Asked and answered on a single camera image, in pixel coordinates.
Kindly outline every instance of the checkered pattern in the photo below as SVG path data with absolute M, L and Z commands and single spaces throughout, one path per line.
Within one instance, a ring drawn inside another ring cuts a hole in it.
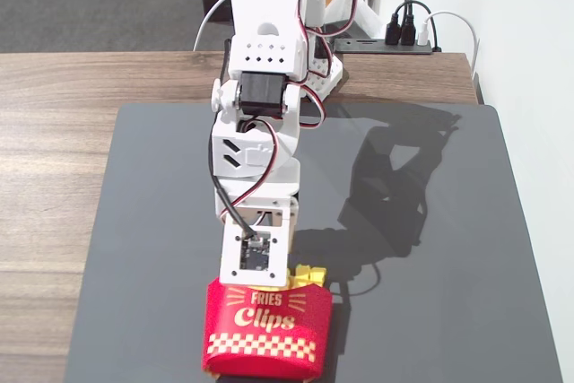
M 312 341 L 307 343 L 304 338 L 298 338 L 297 341 L 294 341 L 293 337 L 286 336 L 282 341 L 278 335 L 259 335 L 256 339 L 253 334 L 223 333 L 209 335 L 207 354 L 243 353 L 278 356 L 281 353 L 284 358 L 305 359 L 307 357 L 309 362 L 314 362 L 315 349 L 315 343 Z

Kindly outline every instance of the wooden desk surface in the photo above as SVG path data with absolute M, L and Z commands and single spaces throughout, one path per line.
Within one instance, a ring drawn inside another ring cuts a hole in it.
M 117 109 L 207 101 L 221 62 L 221 53 L 0 55 L 2 383 L 63 380 Z M 464 55 L 344 63 L 349 79 L 331 100 L 476 103 Z

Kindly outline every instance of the red fries box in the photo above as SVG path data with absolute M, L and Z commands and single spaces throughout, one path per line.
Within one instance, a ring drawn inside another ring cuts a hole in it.
M 311 380 L 325 362 L 331 292 L 208 287 L 202 367 L 214 375 Z

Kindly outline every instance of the red wire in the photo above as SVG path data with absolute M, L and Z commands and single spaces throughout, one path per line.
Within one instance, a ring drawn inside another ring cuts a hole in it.
M 325 105 L 323 105 L 323 101 L 321 100 L 321 98 L 319 98 L 319 96 L 313 90 L 311 90 L 308 86 L 301 85 L 301 89 L 303 89 L 308 94 L 308 96 L 313 99 L 313 101 L 317 105 L 317 108 L 319 108 L 321 119 L 319 119 L 319 121 L 317 123 L 300 123 L 300 126 L 308 128 L 308 129 L 315 129 L 315 128 L 321 126 L 323 124 L 323 122 L 325 121 L 325 118 L 326 118 Z
M 277 159 L 277 153 L 279 152 L 279 140 L 277 139 L 277 134 L 275 133 L 275 131 L 273 130 L 273 127 L 269 123 L 267 123 L 264 120 L 258 119 L 258 118 L 253 118 L 251 120 L 248 120 L 246 122 L 245 126 L 251 124 L 252 122 L 256 122 L 256 121 L 258 121 L 259 123 L 263 123 L 265 125 L 265 127 L 267 127 L 267 130 L 269 131 L 269 133 L 271 134 L 271 137 L 273 138 L 273 154 L 271 155 L 271 160 L 269 161 L 267 168 L 265 168 L 265 172 L 263 173 L 261 178 L 253 186 L 251 186 L 243 195 L 241 195 L 240 197 L 235 199 L 231 203 L 233 206 L 237 206 L 237 205 L 241 204 L 241 202 L 246 200 L 256 190 L 258 190 L 263 185 L 263 183 L 265 183 L 265 181 L 267 180 L 267 177 L 269 177 L 269 174 L 271 174 L 271 171 L 273 170 L 275 160 Z M 227 213 L 227 208 L 225 208 L 219 214 L 220 218 L 222 218 L 226 213 Z
M 336 36 L 336 35 L 340 35 L 341 33 L 344 33 L 345 31 L 347 31 L 352 26 L 352 22 L 354 22 L 355 14 L 357 13 L 357 4 L 358 3 L 359 3 L 359 0 L 352 0 L 352 2 L 351 2 L 351 15 L 349 16 L 349 21 L 341 29 L 331 31 L 328 33 L 323 33 L 321 31 L 316 31 L 316 30 L 309 29 L 309 28 L 308 28 L 308 31 L 310 31 L 311 33 L 318 35 L 318 36 Z
M 305 23 L 303 22 L 303 20 L 301 18 L 301 0 L 297 1 L 297 19 L 299 21 L 299 26 L 300 26 L 301 32 L 303 33 L 303 38 L 305 39 L 305 44 L 307 45 L 307 73 L 305 74 L 305 77 L 302 80 L 294 81 L 293 83 L 304 84 L 309 78 L 309 72 L 311 72 L 313 74 L 317 74 L 317 75 L 321 76 L 321 78 L 327 78 L 328 75 L 331 73 L 330 65 L 331 65 L 332 59 L 330 59 L 330 58 L 329 58 L 329 68 L 328 68 L 328 74 L 327 75 L 322 75 L 322 74 L 317 73 L 315 71 L 309 70 L 309 35 L 308 35 L 307 28 L 305 27 Z

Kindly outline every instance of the white wall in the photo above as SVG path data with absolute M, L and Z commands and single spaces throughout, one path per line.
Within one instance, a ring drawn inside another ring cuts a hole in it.
M 402 0 L 378 0 L 387 22 Z M 476 71 L 499 114 L 564 382 L 574 382 L 574 8 L 572 0 L 422 0 L 475 25 Z M 423 11 L 415 9 L 419 22 Z M 469 30 L 437 17 L 444 51 L 471 56 Z

